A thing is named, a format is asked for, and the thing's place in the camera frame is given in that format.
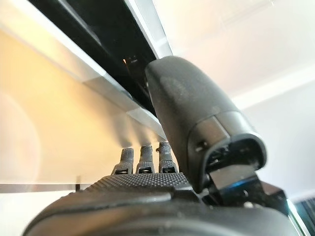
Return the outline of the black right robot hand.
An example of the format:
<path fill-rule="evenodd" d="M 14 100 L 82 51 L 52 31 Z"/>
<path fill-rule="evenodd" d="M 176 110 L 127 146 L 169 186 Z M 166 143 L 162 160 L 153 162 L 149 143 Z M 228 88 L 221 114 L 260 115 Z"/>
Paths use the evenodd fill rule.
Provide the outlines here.
<path fill-rule="evenodd" d="M 136 173 L 124 148 L 111 175 L 51 203 L 26 236 L 294 236 L 282 189 L 259 179 L 264 142 L 228 96 L 189 61 L 149 63 L 147 87 L 166 135 Z"/>

